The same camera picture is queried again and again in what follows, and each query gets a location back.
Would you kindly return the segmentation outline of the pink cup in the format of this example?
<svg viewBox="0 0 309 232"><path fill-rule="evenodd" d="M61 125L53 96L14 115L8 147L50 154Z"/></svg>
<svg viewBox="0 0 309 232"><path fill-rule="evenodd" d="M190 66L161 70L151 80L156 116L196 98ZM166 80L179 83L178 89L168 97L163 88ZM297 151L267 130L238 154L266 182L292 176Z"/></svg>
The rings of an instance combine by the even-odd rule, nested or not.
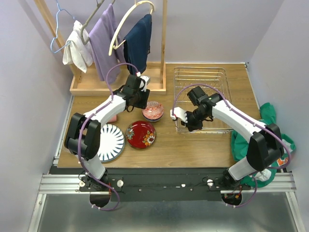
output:
<svg viewBox="0 0 309 232"><path fill-rule="evenodd" d="M114 115L114 116L109 120L108 123L114 123L114 122L116 122L116 121L117 121L117 115Z"/></svg>

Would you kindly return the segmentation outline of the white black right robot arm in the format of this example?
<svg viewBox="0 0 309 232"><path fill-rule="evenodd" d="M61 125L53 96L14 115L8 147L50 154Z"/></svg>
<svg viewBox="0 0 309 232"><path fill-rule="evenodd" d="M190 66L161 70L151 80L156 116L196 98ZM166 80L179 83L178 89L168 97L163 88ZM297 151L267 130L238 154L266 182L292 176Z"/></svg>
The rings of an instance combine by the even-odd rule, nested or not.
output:
<svg viewBox="0 0 309 232"><path fill-rule="evenodd" d="M288 150L282 141L280 128L274 123L267 125L248 116L234 107L217 89L215 94L206 94L202 86L187 86L187 96L196 107L194 111L186 111L174 105L170 117L174 121L180 119L189 131L201 130L203 121L219 119L247 141L249 146L246 156L223 172L219 179L220 185L234 189L244 177L272 169L272 164Z"/></svg>

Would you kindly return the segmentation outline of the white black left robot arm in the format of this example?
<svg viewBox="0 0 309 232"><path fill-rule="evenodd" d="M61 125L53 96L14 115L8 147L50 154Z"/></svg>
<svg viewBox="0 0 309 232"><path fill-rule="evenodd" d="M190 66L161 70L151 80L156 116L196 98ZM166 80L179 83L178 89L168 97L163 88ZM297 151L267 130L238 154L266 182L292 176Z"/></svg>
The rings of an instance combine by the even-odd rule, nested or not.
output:
<svg viewBox="0 0 309 232"><path fill-rule="evenodd" d="M70 119L64 147L77 156L85 172L91 176L90 185L97 191L104 190L106 169L98 156L100 130L115 115L129 107L145 109L150 95L148 76L129 75L126 83L111 92L108 99L97 108L75 113Z"/></svg>

